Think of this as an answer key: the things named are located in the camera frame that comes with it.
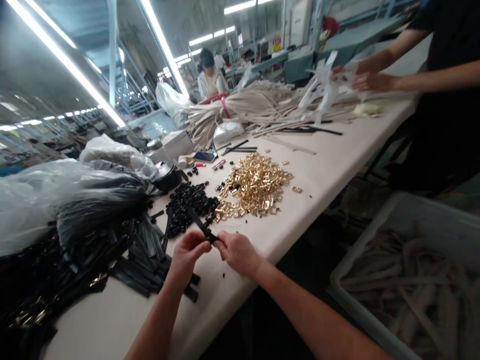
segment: clear plastic bag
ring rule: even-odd
[[[105,134],[87,142],[79,160],[83,164],[88,164],[93,160],[106,160],[131,169],[146,180],[152,179],[158,172],[150,158],[143,156],[130,145],[113,141]]]
[[[171,117],[175,126],[181,127],[184,122],[184,108],[193,105],[189,97],[175,91],[163,81],[156,84],[155,94],[161,108]]]
[[[239,122],[222,122],[215,129],[213,134],[213,143],[215,146],[219,146],[226,143],[228,140],[233,139],[245,132],[243,125]]]
[[[0,257],[42,238],[58,219],[60,242],[129,207],[146,185],[133,172],[92,169],[74,159],[32,166],[0,179]]]

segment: white table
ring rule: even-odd
[[[279,163],[289,161],[284,168],[294,175],[294,179],[284,187],[283,201],[278,205],[281,212],[277,215],[262,219],[251,214],[230,218],[214,223],[211,227],[214,234],[221,229],[239,231],[250,238],[262,256],[276,264],[374,152],[413,113],[415,97],[399,95],[380,103],[383,108],[381,117],[360,118],[352,124],[324,125],[326,129],[344,133],[343,136],[326,132],[312,136],[282,136],[285,141],[315,150],[317,154],[314,156],[293,152],[266,139],[251,138],[248,145],[257,146],[261,155],[270,156]],[[223,170],[217,172],[211,170],[211,166],[199,168],[199,176],[192,178],[193,184],[208,180],[207,195],[216,195],[214,188],[229,173],[229,162],[236,162],[244,155],[227,154]],[[291,191],[292,186],[302,188],[303,192]],[[168,201],[167,196],[157,200],[151,213],[163,209]],[[165,229],[166,215],[158,220],[160,228]],[[168,244],[170,255],[177,242],[172,240]],[[198,260],[195,273],[201,276],[198,301],[193,304],[182,297],[171,338],[171,359],[197,359],[256,287],[222,262],[216,249]],[[145,299],[110,278],[102,293],[85,297],[59,319],[58,333],[47,346],[44,358],[123,359],[155,299],[156,296]]]

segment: pile of black plastic pieces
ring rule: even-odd
[[[208,182],[192,185],[190,181],[184,182],[170,194],[171,200],[166,206],[168,223],[165,231],[169,238],[184,233],[193,222],[189,207],[193,208],[198,216],[206,217],[207,227],[212,224],[215,219],[215,209],[220,205],[220,201],[216,197],[207,197],[204,191],[207,184]]]

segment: worker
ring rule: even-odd
[[[258,283],[275,300],[317,359],[390,359],[373,341],[318,298],[298,286],[262,258],[241,234],[218,233],[213,245],[221,259],[242,276]],[[173,251],[170,270],[158,297],[125,359],[163,360],[180,298],[189,284],[195,262],[211,250],[199,231],[187,233]]]
[[[213,58],[215,60],[215,67],[216,69],[221,72],[221,74],[223,76],[225,76],[225,69],[224,69],[224,66],[225,66],[225,59],[222,55],[220,55],[220,53],[217,51],[215,53],[215,57]]]
[[[227,93],[229,86],[224,76],[215,67],[214,56],[210,50],[204,48],[200,52],[200,64],[203,72],[198,75],[198,91],[202,101],[211,97]]]
[[[431,0],[385,50],[358,64],[353,87],[371,92],[420,92],[406,159],[392,167],[395,190],[438,194],[480,171],[475,114],[480,99],[480,1]],[[429,34],[426,71],[391,76],[395,63]],[[333,70],[339,73],[341,67]]]

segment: fluorescent light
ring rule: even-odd
[[[153,30],[155,31],[155,35],[158,39],[158,42],[161,45],[161,48],[163,50],[163,54],[166,57],[166,60],[168,61],[168,64],[171,67],[171,71],[173,72],[173,75],[175,76],[176,83],[178,84],[178,87],[180,92],[186,96],[189,95],[189,92],[187,90],[187,87],[184,84],[184,81],[182,77],[180,76],[180,72],[178,69],[175,67],[175,61],[174,57],[172,56],[172,52],[170,51],[169,45],[167,43],[167,40],[165,39],[164,33],[162,32],[162,29],[160,28],[159,21],[157,20],[157,17],[155,16],[154,9],[152,8],[152,5],[150,4],[150,0],[141,0],[141,3],[143,5],[143,8],[145,9],[145,12],[148,16],[148,19],[150,20],[150,23],[153,27]]]
[[[195,40],[191,40],[188,42],[188,45],[190,46],[193,46],[193,45],[196,45],[196,44],[200,44],[200,43],[203,43],[207,40],[210,40],[210,39],[213,39],[214,38],[214,35],[213,34],[208,34],[208,35],[205,35],[205,36],[202,36],[202,37],[199,37]]]
[[[54,23],[54,21],[49,18],[49,16],[45,13],[45,11],[43,11],[40,6],[38,6],[35,1],[33,0],[25,0],[27,2],[28,5],[31,6],[31,8],[33,10],[35,10],[37,12],[38,15],[40,15],[42,17],[43,20],[45,20],[48,25],[50,25],[53,30],[55,30],[72,48],[76,49],[77,47],[75,46],[74,42],[72,40],[70,40],[70,38],[67,36],[67,34],[65,34],[62,29],[60,29],[56,23]]]
[[[182,66],[183,64],[189,63],[190,61],[192,61],[191,58],[186,58],[185,60],[179,61],[177,65]]]
[[[192,51],[192,52],[190,53],[190,56],[194,56],[194,55],[200,54],[201,52],[202,52],[202,49],[198,49],[198,50]]]
[[[42,122],[40,120],[28,120],[28,121],[22,121],[20,124],[22,125],[38,125],[41,124]]]
[[[18,2],[18,0],[7,0],[7,3],[16,11],[16,13],[22,18],[25,24],[39,37],[39,39],[50,49],[50,51],[62,62],[63,65],[72,73],[72,75],[78,80],[78,82],[90,93],[90,95],[100,103],[111,119],[117,123],[119,127],[124,127],[125,123],[115,110],[110,107],[109,103],[102,97],[102,95],[94,88],[94,86],[88,81],[85,75],[80,71],[78,67],[70,60],[70,58],[60,49],[60,47],[52,40],[45,30],[35,21],[32,15]]]
[[[88,62],[90,63],[90,65],[101,74],[102,71],[97,67],[97,65],[95,65],[94,62],[92,60],[90,60],[88,57],[87,57],[87,59],[88,59]]]
[[[10,130],[15,130],[15,129],[17,129],[16,126],[10,126],[10,125],[0,126],[0,130],[3,130],[3,131],[10,131]]]
[[[228,15],[244,9],[253,8],[256,3],[257,3],[257,0],[251,0],[251,1],[239,3],[237,5],[229,6],[223,9],[223,14]]]
[[[177,63],[177,62],[179,62],[180,60],[186,59],[186,58],[188,58],[188,57],[189,57],[189,55],[188,55],[188,54],[185,54],[185,55],[182,55],[182,56],[179,56],[179,57],[174,58],[173,61]]]

